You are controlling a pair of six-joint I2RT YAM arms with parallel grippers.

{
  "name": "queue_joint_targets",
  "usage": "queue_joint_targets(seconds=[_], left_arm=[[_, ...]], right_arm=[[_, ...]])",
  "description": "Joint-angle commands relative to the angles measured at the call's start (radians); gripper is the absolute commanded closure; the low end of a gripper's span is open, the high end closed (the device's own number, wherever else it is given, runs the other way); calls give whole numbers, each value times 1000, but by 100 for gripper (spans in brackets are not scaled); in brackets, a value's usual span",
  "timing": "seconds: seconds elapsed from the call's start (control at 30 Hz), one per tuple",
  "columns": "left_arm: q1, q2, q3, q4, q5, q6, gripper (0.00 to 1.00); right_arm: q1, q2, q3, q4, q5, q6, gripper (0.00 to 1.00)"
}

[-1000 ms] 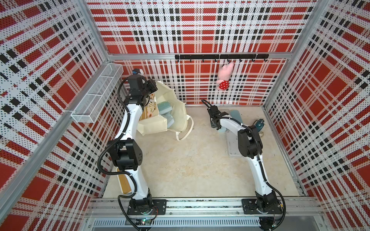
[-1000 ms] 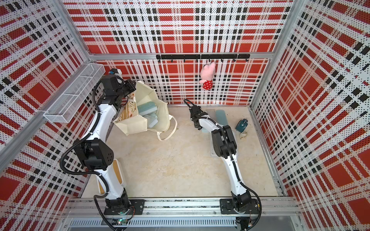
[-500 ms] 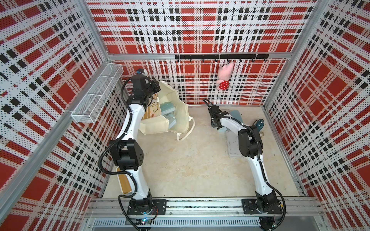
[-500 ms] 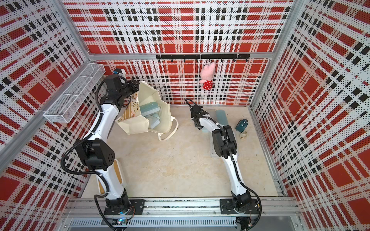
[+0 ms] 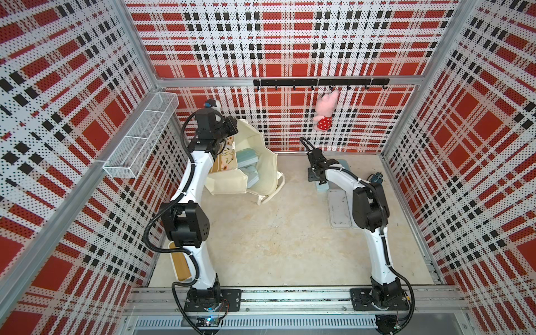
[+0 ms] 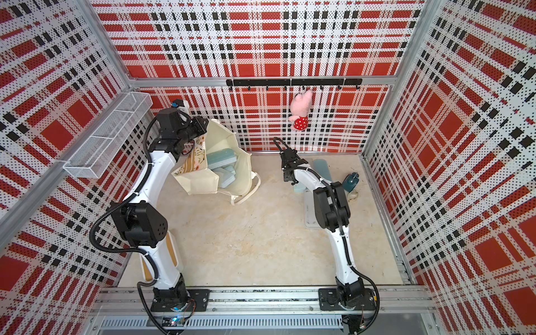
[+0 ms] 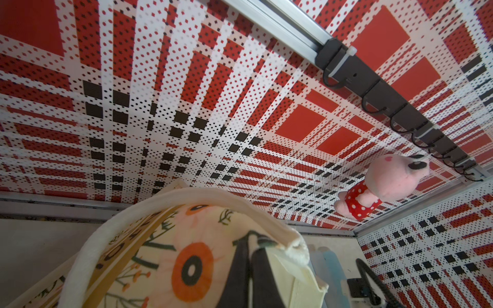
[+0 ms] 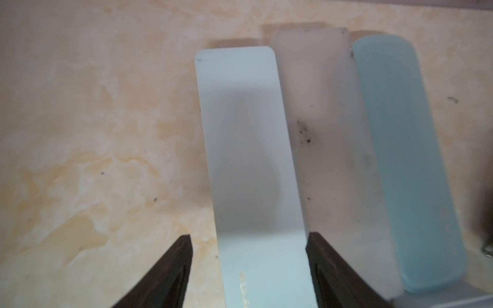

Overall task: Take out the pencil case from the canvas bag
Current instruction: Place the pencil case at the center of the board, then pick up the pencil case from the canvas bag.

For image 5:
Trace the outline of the cream floral canvas bag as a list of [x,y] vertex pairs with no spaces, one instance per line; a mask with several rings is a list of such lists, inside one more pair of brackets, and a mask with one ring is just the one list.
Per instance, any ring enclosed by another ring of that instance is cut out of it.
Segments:
[[[282,190],[286,178],[278,169],[277,154],[266,147],[263,135],[244,120],[238,120],[237,127],[239,132],[224,142],[223,151],[216,156],[205,187],[212,195],[250,193],[264,205]],[[254,149],[259,161],[238,168],[236,152],[246,148]]]

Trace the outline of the white pencil case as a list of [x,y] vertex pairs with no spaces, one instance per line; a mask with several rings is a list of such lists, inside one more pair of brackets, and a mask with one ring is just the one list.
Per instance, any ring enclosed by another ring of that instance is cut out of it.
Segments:
[[329,222],[334,229],[349,229],[352,227],[350,210],[346,193],[340,189],[330,189],[327,192]]

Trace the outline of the teal pencil case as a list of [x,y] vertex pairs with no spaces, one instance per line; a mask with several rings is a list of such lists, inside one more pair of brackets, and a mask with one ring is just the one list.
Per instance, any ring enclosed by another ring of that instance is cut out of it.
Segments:
[[338,159],[339,164],[346,170],[350,170],[350,165],[344,159]]

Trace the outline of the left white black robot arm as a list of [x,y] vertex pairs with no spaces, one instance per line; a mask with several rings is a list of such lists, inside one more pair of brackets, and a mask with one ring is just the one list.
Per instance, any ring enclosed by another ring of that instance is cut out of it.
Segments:
[[214,311],[223,306],[221,285],[206,247],[209,218],[200,201],[217,155],[237,132],[236,118],[223,116],[217,100],[207,100],[203,108],[187,117],[180,131],[181,147],[188,159],[183,179],[171,201],[161,205],[142,235],[150,251],[180,254],[186,259],[191,275],[177,285],[188,290],[189,311]]

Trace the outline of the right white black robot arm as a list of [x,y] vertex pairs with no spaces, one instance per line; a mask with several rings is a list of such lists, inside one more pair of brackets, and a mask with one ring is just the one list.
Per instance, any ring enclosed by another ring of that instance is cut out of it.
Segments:
[[319,184],[331,182],[346,194],[351,222],[366,237],[371,259],[371,292],[364,304],[388,311],[391,308],[414,311],[413,288],[409,281],[393,268],[387,233],[389,208],[382,184],[363,180],[335,159],[327,159],[319,147],[300,138],[310,163],[308,180]]

